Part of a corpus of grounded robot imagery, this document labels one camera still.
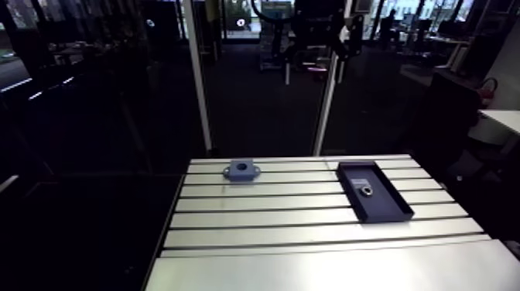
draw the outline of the white table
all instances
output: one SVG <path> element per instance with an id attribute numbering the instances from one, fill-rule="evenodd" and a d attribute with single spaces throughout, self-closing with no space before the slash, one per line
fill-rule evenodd
<path id="1" fill-rule="evenodd" d="M 520 111 L 514 110 L 481 110 L 481 113 L 520 135 Z"/>
<path id="2" fill-rule="evenodd" d="M 359 224 L 334 170 L 374 160 L 415 211 Z M 147 291 L 517 290 L 520 264 L 408 155 L 255 159 L 230 183 L 229 159 L 194 159 Z"/>

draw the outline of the person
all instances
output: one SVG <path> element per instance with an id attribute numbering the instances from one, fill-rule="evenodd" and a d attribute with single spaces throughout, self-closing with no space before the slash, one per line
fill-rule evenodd
<path id="1" fill-rule="evenodd" d="M 399 41 L 399 32 L 392 31 L 392 25 L 395 20 L 395 13 L 395 9 L 392 9 L 390 14 L 381 21 L 381 28 L 379 29 L 379 42 L 383 50 L 386 50 L 388 42 L 390 42 L 392 39 Z"/>

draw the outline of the bolt hole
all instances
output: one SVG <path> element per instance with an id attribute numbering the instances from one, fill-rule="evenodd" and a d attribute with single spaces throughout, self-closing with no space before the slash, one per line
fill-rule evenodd
<path id="1" fill-rule="evenodd" d="M 243 170 L 245 170 L 245 169 L 247 169 L 247 168 L 248 168 L 248 165 L 246 165 L 246 164 L 244 164 L 244 163 L 239 163 L 239 164 L 237 165 L 237 169 L 239 169 L 240 171 L 243 171 Z"/>

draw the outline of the hole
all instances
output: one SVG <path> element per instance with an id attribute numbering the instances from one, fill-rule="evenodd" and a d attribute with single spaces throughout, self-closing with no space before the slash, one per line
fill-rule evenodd
<path id="1" fill-rule="evenodd" d="M 372 189 L 370 187 L 362 187 L 361 192 L 367 196 L 372 195 Z"/>
<path id="2" fill-rule="evenodd" d="M 248 168 L 248 165 L 246 165 L 246 164 L 244 164 L 244 163 L 239 163 L 239 164 L 237 165 L 237 169 L 239 169 L 240 171 L 243 171 L 243 170 L 245 170 L 245 169 L 247 169 L 247 168 Z"/>

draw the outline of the chair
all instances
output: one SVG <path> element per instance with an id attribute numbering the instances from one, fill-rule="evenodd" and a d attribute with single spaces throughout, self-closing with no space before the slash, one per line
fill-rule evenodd
<path id="1" fill-rule="evenodd" d="M 407 147 L 418 162 L 440 179 L 467 144 L 467 133 L 478 120 L 478 93 L 435 73 L 421 101 Z"/>

